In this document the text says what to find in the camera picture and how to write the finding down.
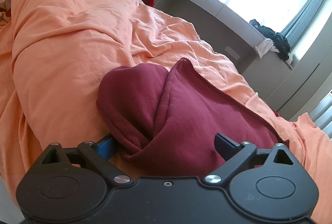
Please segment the white cloth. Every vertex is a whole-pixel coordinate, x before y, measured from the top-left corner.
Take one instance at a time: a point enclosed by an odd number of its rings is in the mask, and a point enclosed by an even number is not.
[[[258,46],[255,47],[255,51],[259,58],[262,58],[268,51],[279,53],[278,49],[274,45],[274,42],[270,38],[265,38]]]

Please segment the triangular cutout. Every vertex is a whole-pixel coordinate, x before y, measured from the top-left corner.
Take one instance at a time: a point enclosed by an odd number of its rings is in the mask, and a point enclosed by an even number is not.
[[[287,165],[294,164],[284,150],[278,150],[273,162]]]
[[[43,159],[42,164],[59,163],[60,157],[55,148],[52,148]]]

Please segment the gray curtain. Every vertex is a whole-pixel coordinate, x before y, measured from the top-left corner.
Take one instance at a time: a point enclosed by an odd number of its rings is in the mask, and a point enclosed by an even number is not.
[[[291,48],[296,44],[301,34],[309,25],[322,2],[323,0],[307,0],[300,12],[281,32],[287,38]]]
[[[332,94],[329,93],[317,106],[309,113],[312,121],[330,138],[332,138]]]

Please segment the maroon garment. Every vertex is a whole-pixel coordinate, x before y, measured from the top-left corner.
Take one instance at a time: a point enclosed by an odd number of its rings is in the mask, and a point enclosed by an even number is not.
[[[204,175],[225,161],[214,139],[271,149],[280,140],[260,116],[215,88],[182,58],[168,72],[154,64],[121,66],[100,83],[97,108],[121,156],[155,176]]]

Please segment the orange bedding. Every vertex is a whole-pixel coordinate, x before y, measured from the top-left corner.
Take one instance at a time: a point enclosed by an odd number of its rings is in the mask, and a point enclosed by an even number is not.
[[[276,117],[224,55],[201,41],[192,24],[136,0],[12,0],[0,27],[0,173],[14,199],[30,165],[50,142],[97,141],[108,129],[96,108],[102,77],[120,66],[180,58],[217,88],[267,120],[318,185],[313,219],[332,223],[332,142],[307,114]],[[113,162],[130,175],[118,156]]]

